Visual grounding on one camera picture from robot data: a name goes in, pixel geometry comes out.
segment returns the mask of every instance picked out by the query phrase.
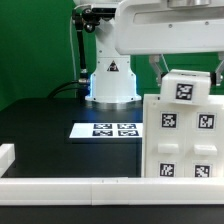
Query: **metal bracket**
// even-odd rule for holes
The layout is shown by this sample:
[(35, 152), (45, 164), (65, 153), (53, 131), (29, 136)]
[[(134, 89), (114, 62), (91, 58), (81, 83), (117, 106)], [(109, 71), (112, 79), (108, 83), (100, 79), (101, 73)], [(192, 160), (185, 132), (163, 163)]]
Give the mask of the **metal bracket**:
[(169, 8), (207, 6), (211, 0), (168, 0)]
[(215, 70), (216, 86), (220, 86), (223, 80), (222, 72), (224, 71), (224, 52), (219, 53), (219, 60), (221, 61)]
[(167, 74), (167, 72), (164, 72), (163, 69), (160, 66), (160, 59), (163, 59), (163, 63), (167, 69), (167, 72), (169, 72), (169, 69), (167, 67), (166, 61), (164, 59), (164, 56), (162, 54), (155, 54), (155, 55), (150, 55), (149, 56), (149, 63), (152, 67), (152, 69), (154, 70), (154, 72), (157, 75), (156, 81), (158, 83), (158, 86), (160, 86), (162, 84), (162, 77)]

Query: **green wall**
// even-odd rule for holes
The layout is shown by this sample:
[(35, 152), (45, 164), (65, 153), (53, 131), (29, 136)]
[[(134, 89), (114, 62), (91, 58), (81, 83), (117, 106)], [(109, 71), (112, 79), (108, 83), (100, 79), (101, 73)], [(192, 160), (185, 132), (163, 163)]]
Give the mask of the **green wall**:
[[(73, 80), (69, 42), (72, 0), (1, 0), (0, 1), (0, 109), (29, 97), (46, 97), (61, 83)], [(74, 34), (75, 56), (78, 58)], [(95, 69), (94, 34), (85, 34), (87, 65)], [(217, 55), (167, 55), (170, 68), (213, 71)], [(132, 57), (137, 74), (138, 92), (157, 93), (147, 56)], [(223, 86), (213, 94), (224, 94)], [(58, 97), (74, 97), (63, 93)]]

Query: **black table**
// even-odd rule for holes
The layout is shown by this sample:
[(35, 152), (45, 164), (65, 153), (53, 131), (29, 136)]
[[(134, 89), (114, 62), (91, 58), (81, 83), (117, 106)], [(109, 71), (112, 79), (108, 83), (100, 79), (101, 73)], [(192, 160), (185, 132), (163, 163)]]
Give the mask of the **black table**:
[[(3, 178), (140, 177), (141, 139), (69, 139), (75, 122), (142, 122), (142, 108), (101, 111), (75, 99), (24, 99), (0, 112), (16, 161)], [(223, 223), (222, 205), (1, 206), (0, 223)]]

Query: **warning label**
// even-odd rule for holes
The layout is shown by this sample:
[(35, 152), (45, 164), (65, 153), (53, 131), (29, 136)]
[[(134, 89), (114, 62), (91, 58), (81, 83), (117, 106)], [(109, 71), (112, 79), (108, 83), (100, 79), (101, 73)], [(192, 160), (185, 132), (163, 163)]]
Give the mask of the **warning label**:
[(115, 61), (112, 61), (112, 63), (110, 64), (110, 67), (107, 69), (107, 71), (108, 72), (119, 72)]

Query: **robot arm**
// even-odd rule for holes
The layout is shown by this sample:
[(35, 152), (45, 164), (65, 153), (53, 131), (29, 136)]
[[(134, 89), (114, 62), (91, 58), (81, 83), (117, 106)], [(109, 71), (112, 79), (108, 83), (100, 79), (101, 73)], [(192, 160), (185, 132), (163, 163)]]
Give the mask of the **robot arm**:
[(159, 81), (159, 55), (196, 52), (219, 52), (221, 63), (212, 80), (216, 85), (222, 81), (223, 0), (125, 0), (118, 5), (115, 21), (117, 51), (152, 55)]

